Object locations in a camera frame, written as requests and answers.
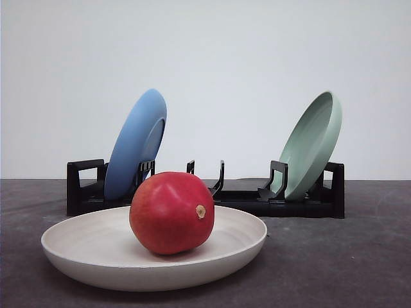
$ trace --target white wall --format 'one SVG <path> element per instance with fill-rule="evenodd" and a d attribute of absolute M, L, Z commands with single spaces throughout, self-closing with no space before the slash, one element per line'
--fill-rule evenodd
<path fill-rule="evenodd" d="M 136 99 L 168 104 L 157 171 L 268 176 L 331 89 L 348 179 L 411 179 L 411 1 L 1 1 L 1 177 L 110 158 Z"/>

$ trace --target blue plate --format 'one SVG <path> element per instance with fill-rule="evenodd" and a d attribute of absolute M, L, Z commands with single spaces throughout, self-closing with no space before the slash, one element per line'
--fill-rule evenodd
<path fill-rule="evenodd" d="M 166 102 L 150 89 L 134 105 L 117 138 L 105 177 L 104 197 L 123 197 L 134 185 L 140 162 L 154 160 L 167 119 Z"/>

